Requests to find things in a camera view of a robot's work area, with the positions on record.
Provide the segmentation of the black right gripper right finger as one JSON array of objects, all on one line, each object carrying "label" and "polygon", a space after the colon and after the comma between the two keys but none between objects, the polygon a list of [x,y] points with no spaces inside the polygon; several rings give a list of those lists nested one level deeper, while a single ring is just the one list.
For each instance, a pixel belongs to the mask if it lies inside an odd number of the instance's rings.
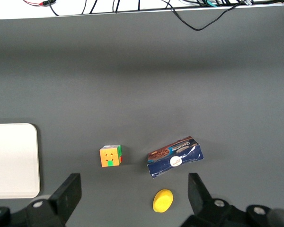
[{"label": "black right gripper right finger", "polygon": [[197,173],[188,175],[188,199],[193,210],[183,227],[237,227],[230,220],[232,206],[222,199],[211,197]]}]

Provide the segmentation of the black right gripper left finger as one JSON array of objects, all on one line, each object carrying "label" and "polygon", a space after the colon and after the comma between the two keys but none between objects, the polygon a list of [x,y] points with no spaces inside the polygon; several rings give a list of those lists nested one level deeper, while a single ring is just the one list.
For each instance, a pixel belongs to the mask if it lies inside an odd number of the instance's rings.
[{"label": "black right gripper left finger", "polygon": [[28,227],[64,227],[81,200],[81,177],[70,176],[48,198],[38,199],[26,208]]}]

